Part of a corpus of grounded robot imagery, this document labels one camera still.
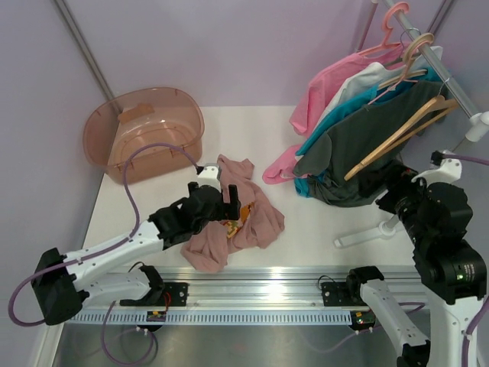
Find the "dusty pink printed t-shirt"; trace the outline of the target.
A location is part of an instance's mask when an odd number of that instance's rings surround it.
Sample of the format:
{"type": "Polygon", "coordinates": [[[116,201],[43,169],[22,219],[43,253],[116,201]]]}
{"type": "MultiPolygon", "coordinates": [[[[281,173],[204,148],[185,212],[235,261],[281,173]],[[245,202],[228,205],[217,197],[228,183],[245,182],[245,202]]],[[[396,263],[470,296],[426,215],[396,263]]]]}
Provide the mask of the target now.
{"type": "Polygon", "coordinates": [[[226,202],[230,185],[235,185],[240,201],[236,220],[210,222],[180,249],[180,254],[197,270],[221,271],[228,257],[248,248],[267,248],[285,229],[284,215],[269,201],[263,190],[252,181],[254,165],[248,159],[233,161],[221,154],[220,183],[226,202]]]}

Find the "wooden clothes hanger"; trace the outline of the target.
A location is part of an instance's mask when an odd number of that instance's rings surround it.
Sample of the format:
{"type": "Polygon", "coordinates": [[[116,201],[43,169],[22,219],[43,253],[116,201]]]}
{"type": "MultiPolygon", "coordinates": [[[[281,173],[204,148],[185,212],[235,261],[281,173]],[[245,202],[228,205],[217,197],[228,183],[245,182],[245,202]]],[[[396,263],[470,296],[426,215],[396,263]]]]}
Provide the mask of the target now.
{"type": "Polygon", "coordinates": [[[436,89],[430,89],[428,81],[419,81],[403,95],[402,101],[405,104],[401,106],[401,112],[395,112],[389,120],[397,123],[397,129],[353,166],[345,174],[345,181],[349,181],[375,161],[404,145],[414,135],[423,132],[438,120],[444,119],[459,107],[455,99],[449,98],[449,91],[444,83],[432,82],[432,84],[436,89]]]}

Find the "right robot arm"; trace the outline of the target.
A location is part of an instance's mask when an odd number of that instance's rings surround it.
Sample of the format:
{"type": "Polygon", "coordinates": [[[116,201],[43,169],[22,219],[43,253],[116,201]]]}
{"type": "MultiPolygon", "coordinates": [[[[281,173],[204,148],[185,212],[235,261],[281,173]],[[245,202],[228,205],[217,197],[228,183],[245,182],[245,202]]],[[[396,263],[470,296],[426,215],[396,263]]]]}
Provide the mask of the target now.
{"type": "Polygon", "coordinates": [[[461,163],[444,160],[419,173],[394,161],[359,177],[360,194],[392,213],[413,243],[413,261],[430,309],[430,334],[418,331],[374,266],[350,270],[345,293],[366,303],[390,338],[398,366],[475,366],[477,324],[488,308],[487,267],[465,240],[473,212],[462,188],[461,163]]]}

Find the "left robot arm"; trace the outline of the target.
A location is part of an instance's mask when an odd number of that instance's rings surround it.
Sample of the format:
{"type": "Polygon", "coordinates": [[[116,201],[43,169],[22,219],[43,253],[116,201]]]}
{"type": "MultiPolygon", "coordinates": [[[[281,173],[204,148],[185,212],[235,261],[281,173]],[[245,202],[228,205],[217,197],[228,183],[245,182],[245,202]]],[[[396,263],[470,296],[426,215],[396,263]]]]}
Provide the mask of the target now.
{"type": "Polygon", "coordinates": [[[234,184],[228,185],[227,194],[196,182],[189,183],[188,190],[187,197],[149,215],[125,237],[64,255],[57,248],[43,253],[31,286],[44,322],[57,325],[88,306],[113,301],[123,307],[158,305],[165,283],[155,267],[143,265],[127,274],[115,274],[114,269],[187,242],[209,222],[236,220],[240,215],[234,184]]]}

